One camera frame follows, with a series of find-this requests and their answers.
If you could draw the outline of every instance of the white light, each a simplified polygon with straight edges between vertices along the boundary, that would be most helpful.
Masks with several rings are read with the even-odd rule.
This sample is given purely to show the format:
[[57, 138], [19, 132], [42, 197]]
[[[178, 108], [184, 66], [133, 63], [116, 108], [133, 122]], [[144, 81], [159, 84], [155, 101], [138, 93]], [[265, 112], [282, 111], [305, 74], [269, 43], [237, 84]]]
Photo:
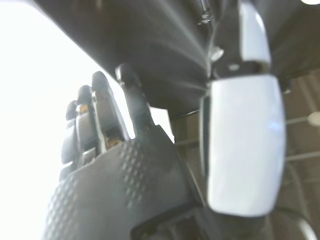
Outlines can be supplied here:
[[320, 4], [320, 0], [301, 0], [301, 2], [308, 4], [308, 5]]

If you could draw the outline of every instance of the bright white background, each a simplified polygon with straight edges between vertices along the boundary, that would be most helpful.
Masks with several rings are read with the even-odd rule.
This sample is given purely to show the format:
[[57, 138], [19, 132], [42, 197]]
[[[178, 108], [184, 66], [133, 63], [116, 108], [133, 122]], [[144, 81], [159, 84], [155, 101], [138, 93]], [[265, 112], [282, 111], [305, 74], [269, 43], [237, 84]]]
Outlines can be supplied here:
[[[101, 68], [51, 20], [24, 3], [0, 1], [1, 240], [41, 238], [62, 167], [65, 110], [96, 71]], [[128, 120], [123, 93], [111, 86]], [[152, 113], [170, 129], [163, 110]]]

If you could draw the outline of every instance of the textured dot pattern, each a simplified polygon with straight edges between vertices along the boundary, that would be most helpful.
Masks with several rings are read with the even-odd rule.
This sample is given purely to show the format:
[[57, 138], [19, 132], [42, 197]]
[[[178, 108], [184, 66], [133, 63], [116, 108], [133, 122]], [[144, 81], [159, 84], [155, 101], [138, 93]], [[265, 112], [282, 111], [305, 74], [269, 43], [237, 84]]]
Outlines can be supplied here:
[[73, 240], [77, 231], [77, 211], [74, 203], [77, 195], [74, 192], [78, 181], [71, 175], [60, 184], [48, 206], [45, 240]]
[[147, 174], [149, 161], [145, 159], [140, 141], [129, 141], [122, 145], [120, 159], [123, 181], [125, 182], [126, 206], [139, 204], [150, 191], [151, 179]]

